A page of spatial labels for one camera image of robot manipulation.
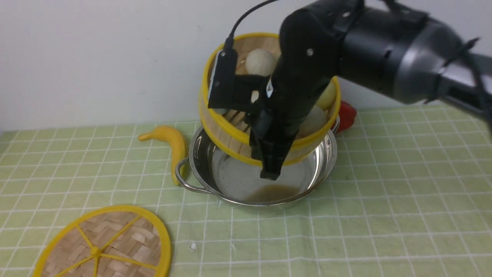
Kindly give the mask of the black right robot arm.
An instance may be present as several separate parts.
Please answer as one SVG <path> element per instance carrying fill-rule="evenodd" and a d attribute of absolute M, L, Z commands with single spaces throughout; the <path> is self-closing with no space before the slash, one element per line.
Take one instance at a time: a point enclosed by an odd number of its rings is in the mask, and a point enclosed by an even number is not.
<path fill-rule="evenodd" d="M 317 0 L 286 17 L 281 56 L 251 119 L 260 177 L 276 180 L 301 124 L 333 77 L 405 105 L 442 101 L 491 127 L 491 58 L 471 53 L 478 38 L 394 0 Z"/>

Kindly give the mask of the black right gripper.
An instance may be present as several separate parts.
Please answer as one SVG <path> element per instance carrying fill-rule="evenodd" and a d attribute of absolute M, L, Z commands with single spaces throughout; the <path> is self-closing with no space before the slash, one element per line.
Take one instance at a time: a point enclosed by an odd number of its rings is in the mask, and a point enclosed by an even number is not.
<path fill-rule="evenodd" d="M 292 12 L 279 32 L 281 56 L 261 89 L 262 111 L 251 118 L 252 158 L 260 177 L 277 180 L 305 117 L 340 72 L 343 41 L 362 0 L 317 0 Z"/>

